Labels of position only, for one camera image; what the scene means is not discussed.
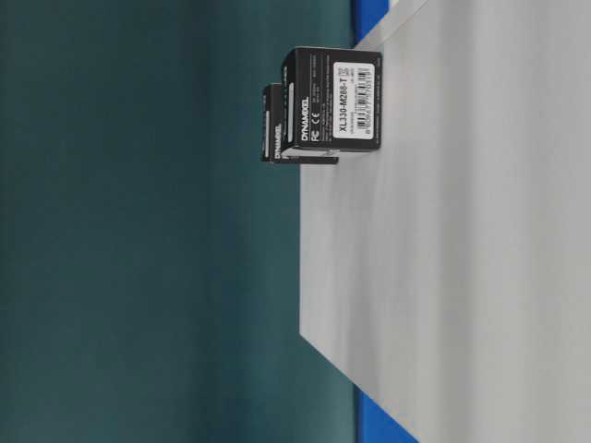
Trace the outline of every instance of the black box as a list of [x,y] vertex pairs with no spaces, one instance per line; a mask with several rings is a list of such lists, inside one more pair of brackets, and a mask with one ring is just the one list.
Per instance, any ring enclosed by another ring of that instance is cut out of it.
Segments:
[[282,97],[281,85],[272,83],[262,92],[263,103],[263,135],[260,159],[262,162],[295,163],[295,164],[336,164],[335,157],[301,157],[285,158],[282,156]]
[[283,155],[338,155],[381,143],[381,53],[297,47],[282,64]]

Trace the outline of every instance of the dynamixel logo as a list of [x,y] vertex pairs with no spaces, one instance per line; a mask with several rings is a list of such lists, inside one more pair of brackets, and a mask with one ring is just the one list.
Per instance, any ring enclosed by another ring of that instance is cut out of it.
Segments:
[[339,132],[347,132],[347,79],[339,79]]
[[309,122],[308,122],[309,103],[310,103],[310,98],[309,97],[306,97],[304,100],[302,100],[302,141],[308,141],[308,131],[309,131]]
[[275,159],[281,159],[281,124],[275,127]]

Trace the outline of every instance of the white table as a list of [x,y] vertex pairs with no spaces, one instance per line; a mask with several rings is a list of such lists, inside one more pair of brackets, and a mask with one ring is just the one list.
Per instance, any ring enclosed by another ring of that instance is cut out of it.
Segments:
[[401,0],[383,144],[301,168],[302,336],[421,442],[591,440],[591,3]]

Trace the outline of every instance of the white label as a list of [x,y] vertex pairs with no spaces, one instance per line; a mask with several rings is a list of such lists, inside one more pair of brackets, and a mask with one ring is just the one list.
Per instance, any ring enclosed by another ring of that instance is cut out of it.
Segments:
[[269,158],[269,111],[265,115],[265,158]]
[[287,141],[294,141],[294,83],[289,84],[289,104],[287,107]]
[[371,63],[336,62],[333,65],[333,137],[373,138],[375,72]]

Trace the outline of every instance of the barcode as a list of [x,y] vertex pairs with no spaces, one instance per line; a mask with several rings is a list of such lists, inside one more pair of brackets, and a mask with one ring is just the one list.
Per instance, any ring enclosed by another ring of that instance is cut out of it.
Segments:
[[373,111],[373,72],[366,67],[357,69],[355,88],[355,113],[357,129],[369,133]]

